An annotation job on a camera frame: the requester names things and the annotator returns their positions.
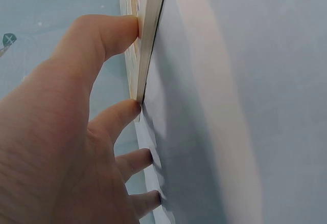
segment light blue background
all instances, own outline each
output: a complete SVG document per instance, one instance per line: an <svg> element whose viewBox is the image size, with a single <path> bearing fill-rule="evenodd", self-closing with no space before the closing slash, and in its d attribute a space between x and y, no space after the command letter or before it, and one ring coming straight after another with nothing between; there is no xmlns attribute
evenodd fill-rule
<svg viewBox="0 0 327 224"><path fill-rule="evenodd" d="M70 23L83 14L119 15L119 0L0 0L0 36L5 33L17 36L17 41L0 57L0 98L49 57ZM94 84L90 119L127 98L124 57L114 56L104 64ZM135 128L131 124L118 138L115 152L123 154L136 149ZM127 189L131 194L146 191L142 172L130 179ZM152 214L142 220L142 223L153 222Z"/></svg>

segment hand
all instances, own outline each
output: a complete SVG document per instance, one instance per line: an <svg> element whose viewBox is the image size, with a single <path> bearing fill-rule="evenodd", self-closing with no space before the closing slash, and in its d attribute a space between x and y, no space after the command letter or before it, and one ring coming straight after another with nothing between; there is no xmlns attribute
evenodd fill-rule
<svg viewBox="0 0 327 224"><path fill-rule="evenodd" d="M113 154L140 112L137 102L120 102L88 122L103 62L137 35L133 16L82 16L0 101L0 223L139 223L160 205L157 191L129 196L125 188L152 163L149 150Z"/></svg>

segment finger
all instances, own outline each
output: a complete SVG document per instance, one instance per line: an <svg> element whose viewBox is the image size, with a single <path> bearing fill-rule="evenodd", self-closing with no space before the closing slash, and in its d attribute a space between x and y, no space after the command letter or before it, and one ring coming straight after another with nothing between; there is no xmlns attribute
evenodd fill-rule
<svg viewBox="0 0 327 224"><path fill-rule="evenodd" d="M161 205L161 198L158 191L130 195L130 197L139 219Z"/></svg>
<svg viewBox="0 0 327 224"><path fill-rule="evenodd" d="M132 175L152 164L151 152L149 149L144 148L122 156L116 156L116 163L126 182Z"/></svg>
<svg viewBox="0 0 327 224"><path fill-rule="evenodd" d="M122 130L140 113L140 105L132 99L115 104L97 115L88 124L88 129L99 132L102 140L114 144Z"/></svg>
<svg viewBox="0 0 327 224"><path fill-rule="evenodd" d="M134 16L84 15L72 23L50 59L39 68L69 74L90 92L103 62L124 52L137 36Z"/></svg>

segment light blue wall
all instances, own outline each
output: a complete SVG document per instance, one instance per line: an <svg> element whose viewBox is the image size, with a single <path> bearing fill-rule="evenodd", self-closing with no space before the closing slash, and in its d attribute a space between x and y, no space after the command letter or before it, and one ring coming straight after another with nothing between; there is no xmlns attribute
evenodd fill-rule
<svg viewBox="0 0 327 224"><path fill-rule="evenodd" d="M249 128L263 223L326 223L327 0L208 2ZM171 220L226 223L225 203L213 183L217 141L207 135L179 6L178 0L163 6L137 133L147 131L142 138L150 138L145 144L158 154L157 175ZM194 17L206 24L207 15L197 14L196 7ZM217 89L207 92L219 96Z"/></svg>
<svg viewBox="0 0 327 224"><path fill-rule="evenodd" d="M17 36L17 41L0 57L0 98L49 57L70 23L83 14L119 15L119 0L0 0L0 36L9 32ZM114 56L104 64L94 84L90 119L127 98L124 57ZM118 138L115 152L136 149L135 128L130 125ZM145 192L143 173L132 177L127 188L130 193ZM142 223L153 223L153 217L148 215Z"/></svg>

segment book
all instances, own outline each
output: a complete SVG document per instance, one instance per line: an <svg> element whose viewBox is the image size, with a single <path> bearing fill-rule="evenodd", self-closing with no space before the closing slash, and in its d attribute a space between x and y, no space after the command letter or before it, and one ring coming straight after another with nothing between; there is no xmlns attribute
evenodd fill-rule
<svg viewBox="0 0 327 224"><path fill-rule="evenodd" d="M138 17L139 36L125 52L130 97L143 101L148 68L163 0L120 0L122 15Z"/></svg>

